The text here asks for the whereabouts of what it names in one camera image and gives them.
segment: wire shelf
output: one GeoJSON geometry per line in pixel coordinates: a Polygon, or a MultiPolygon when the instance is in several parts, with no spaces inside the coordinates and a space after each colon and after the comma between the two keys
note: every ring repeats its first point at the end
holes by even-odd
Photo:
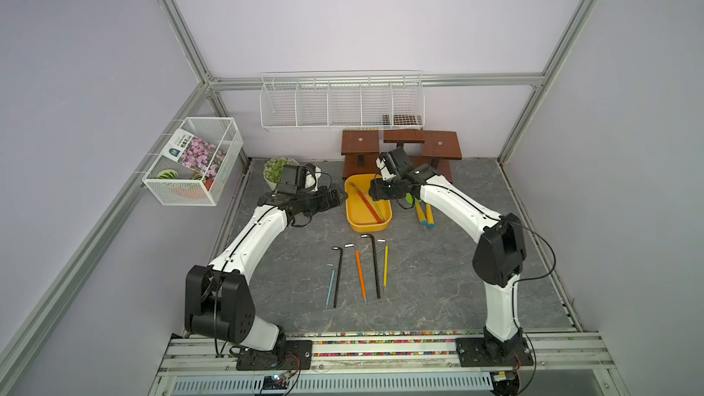
{"type": "MultiPolygon", "coordinates": [[[[207,186],[205,182],[193,180],[194,170],[187,168],[159,154],[149,170],[142,177],[142,182],[161,202],[162,205],[205,205],[214,207],[223,194],[224,185],[237,162],[237,155],[242,148],[242,135],[233,118],[219,117],[188,117],[181,122],[179,128],[217,145],[213,155],[224,152],[224,159],[217,174],[207,186]],[[178,173],[178,179],[159,179],[163,170],[173,170],[178,173]]],[[[208,169],[215,169],[214,159],[208,164],[208,169]]]]}
{"type": "Polygon", "coordinates": [[[422,128],[421,75],[265,78],[259,97],[267,130],[422,128]]]}

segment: metal vent grille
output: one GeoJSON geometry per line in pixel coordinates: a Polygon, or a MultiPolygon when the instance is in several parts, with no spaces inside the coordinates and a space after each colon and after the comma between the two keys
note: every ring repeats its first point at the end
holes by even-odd
{"type": "MultiPolygon", "coordinates": [[[[280,390],[260,390],[263,375],[190,376],[180,378],[172,395],[251,395],[280,394],[280,390]]],[[[324,374],[301,375],[291,393],[337,392],[428,392],[493,390],[488,372],[414,374],[324,374]]]]}

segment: white wall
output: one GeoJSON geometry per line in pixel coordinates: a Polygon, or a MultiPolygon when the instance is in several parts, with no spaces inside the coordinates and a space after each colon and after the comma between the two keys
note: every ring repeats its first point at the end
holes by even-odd
{"type": "Polygon", "coordinates": [[[216,76],[539,72],[579,0],[176,0],[216,76]]]}
{"type": "Polygon", "coordinates": [[[699,395],[702,0],[600,0],[506,166],[632,395],[699,395]]]}
{"type": "Polygon", "coordinates": [[[0,349],[193,91],[155,0],[0,0],[0,349]]]}
{"type": "Polygon", "coordinates": [[[241,174],[238,160],[217,207],[163,207],[144,188],[15,396],[146,395],[241,174]]]}
{"type": "MultiPolygon", "coordinates": [[[[456,131],[465,157],[498,156],[530,91],[524,85],[426,88],[425,127],[456,131]]],[[[249,156],[342,158],[341,131],[267,131],[261,127],[259,91],[223,92],[222,97],[237,119],[249,156]]],[[[381,147],[391,150],[393,145],[381,147]]]]}

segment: yellow plastic tray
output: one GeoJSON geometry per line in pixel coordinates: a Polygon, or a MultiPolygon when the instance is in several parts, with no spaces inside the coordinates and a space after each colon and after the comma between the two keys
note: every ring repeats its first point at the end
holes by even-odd
{"type": "Polygon", "coordinates": [[[378,224],[377,220],[374,218],[372,213],[369,211],[364,201],[357,194],[357,190],[354,189],[350,182],[354,183],[362,193],[365,193],[364,197],[369,201],[374,207],[374,201],[367,194],[369,191],[369,185],[372,183],[372,179],[376,174],[356,174],[350,176],[345,180],[345,191],[347,191],[347,201],[345,201],[345,209],[347,210],[347,221],[350,223],[352,229],[358,233],[374,233],[376,231],[381,231],[389,226],[389,222],[392,220],[392,203],[388,200],[377,200],[377,206],[381,210],[382,219],[385,221],[382,224],[378,224]]]}

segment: small wooden table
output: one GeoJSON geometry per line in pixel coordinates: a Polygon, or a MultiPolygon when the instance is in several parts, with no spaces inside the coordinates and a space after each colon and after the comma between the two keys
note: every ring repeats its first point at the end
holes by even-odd
{"type": "Polygon", "coordinates": [[[345,167],[342,169],[343,178],[354,174],[376,173],[378,170],[379,132],[376,130],[343,131],[340,154],[345,156],[345,167]]]}
{"type": "Polygon", "coordinates": [[[452,182],[450,163],[447,160],[462,159],[457,132],[426,130],[422,151],[424,159],[418,159],[418,162],[423,161],[424,164],[430,164],[452,182]]]}
{"type": "Polygon", "coordinates": [[[404,144],[423,144],[425,142],[425,133],[423,129],[404,128],[400,130],[385,130],[385,143],[396,143],[397,147],[403,147],[404,144]]]}

